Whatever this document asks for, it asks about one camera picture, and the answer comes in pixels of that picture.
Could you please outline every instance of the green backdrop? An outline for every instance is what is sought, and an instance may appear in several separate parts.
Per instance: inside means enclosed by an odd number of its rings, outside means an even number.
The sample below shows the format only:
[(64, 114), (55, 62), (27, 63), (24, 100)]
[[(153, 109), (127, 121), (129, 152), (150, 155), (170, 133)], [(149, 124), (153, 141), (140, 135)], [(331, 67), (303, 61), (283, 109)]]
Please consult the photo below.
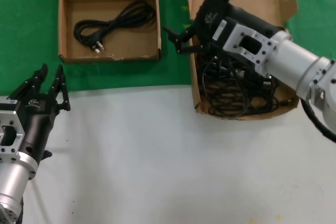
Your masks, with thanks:
[[(188, 24), (187, 0), (160, 0), (161, 25), (182, 31)], [(0, 0), (0, 95), (11, 93), (43, 63), (47, 86), (55, 76), (58, 0)], [(295, 41), (318, 55), (335, 58), (335, 0), (299, 0), (288, 22)], [(177, 55), (162, 33), (162, 59), (65, 65), (69, 91), (190, 84), (187, 56)]]

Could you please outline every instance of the black cylinder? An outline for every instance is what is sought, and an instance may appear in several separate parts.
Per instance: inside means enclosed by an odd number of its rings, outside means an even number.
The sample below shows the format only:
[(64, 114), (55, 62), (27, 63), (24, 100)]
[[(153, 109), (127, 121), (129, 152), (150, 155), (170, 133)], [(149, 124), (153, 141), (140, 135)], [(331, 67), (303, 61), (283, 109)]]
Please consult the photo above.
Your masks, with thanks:
[(227, 17), (236, 20), (239, 24), (247, 26), (267, 38), (271, 38), (277, 32), (281, 31), (279, 27), (274, 26), (237, 6), (229, 5), (226, 15)]
[(38, 164), (45, 150), (55, 117), (50, 114), (35, 114), (28, 116), (24, 125), (25, 136), (19, 152), (31, 156)]

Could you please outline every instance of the black cable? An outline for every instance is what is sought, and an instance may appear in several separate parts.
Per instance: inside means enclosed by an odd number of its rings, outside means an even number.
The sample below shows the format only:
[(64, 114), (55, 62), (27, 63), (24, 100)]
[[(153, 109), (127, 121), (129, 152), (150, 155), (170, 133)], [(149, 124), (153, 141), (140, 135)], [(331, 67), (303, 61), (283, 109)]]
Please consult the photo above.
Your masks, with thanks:
[(311, 120), (315, 127), (322, 133), (323, 136), (336, 143), (336, 135), (320, 122), (310, 104), (302, 98), (301, 103), (307, 117)]
[(211, 106), (209, 114), (234, 119), (270, 113), (282, 105), (275, 98), (279, 86), (275, 78), (263, 78), (229, 56), (198, 54), (196, 62), (200, 92)]
[[(154, 21), (156, 16), (154, 8), (146, 1), (134, 1), (128, 5), (115, 19), (100, 21), (85, 19), (77, 22), (73, 31), (74, 37), (84, 46), (92, 50), (102, 47), (102, 39), (116, 28), (135, 28)], [(99, 28), (90, 35), (83, 35), (87, 28)]]

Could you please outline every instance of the silver robot arm segment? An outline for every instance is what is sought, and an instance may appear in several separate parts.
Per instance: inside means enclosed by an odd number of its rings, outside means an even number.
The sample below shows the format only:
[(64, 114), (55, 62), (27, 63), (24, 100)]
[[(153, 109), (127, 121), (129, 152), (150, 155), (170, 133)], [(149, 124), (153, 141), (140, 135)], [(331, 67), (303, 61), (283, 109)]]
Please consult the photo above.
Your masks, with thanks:
[[(244, 36), (261, 43), (257, 54), (240, 45)], [(255, 65), (255, 71), (266, 77), (272, 75), (293, 88), (297, 95), (323, 112), (328, 127), (336, 133), (336, 65), (334, 60), (318, 57), (292, 42), (285, 31), (267, 38), (257, 31), (237, 24), (223, 50), (239, 54)]]

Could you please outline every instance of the cardboard box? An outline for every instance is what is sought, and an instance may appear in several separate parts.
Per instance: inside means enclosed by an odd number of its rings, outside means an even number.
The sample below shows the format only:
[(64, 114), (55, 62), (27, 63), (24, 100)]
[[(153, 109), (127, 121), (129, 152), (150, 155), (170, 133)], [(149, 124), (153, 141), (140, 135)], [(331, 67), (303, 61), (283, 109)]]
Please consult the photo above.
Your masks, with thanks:
[[(196, 13), (204, 0), (188, 0), (191, 19), (196, 17)], [(233, 5), (240, 6), (245, 11), (258, 16), (265, 21), (276, 25), (283, 26), (298, 10), (297, 0), (232, 0)], [(193, 39), (191, 44), (197, 44), (197, 40)], [(201, 96), (198, 89), (197, 73), (195, 65), (195, 55), (191, 55), (191, 73), (192, 73), (192, 92), (194, 106), (198, 113), (208, 114), (210, 104), (205, 97)], [(282, 106), (279, 109), (263, 115), (243, 116), (239, 120), (260, 120), (268, 119), (274, 116), (284, 114), (297, 107), (299, 98), (293, 89), (281, 83), (277, 88), (275, 97), (279, 101), (288, 102), (287, 106)]]
[(158, 60), (161, 53), (159, 0), (145, 0), (156, 10), (151, 27), (116, 29), (103, 39), (105, 50), (96, 53), (74, 38), (74, 26), (83, 19), (112, 20), (135, 0), (59, 0), (58, 51), (64, 63), (115, 60)]

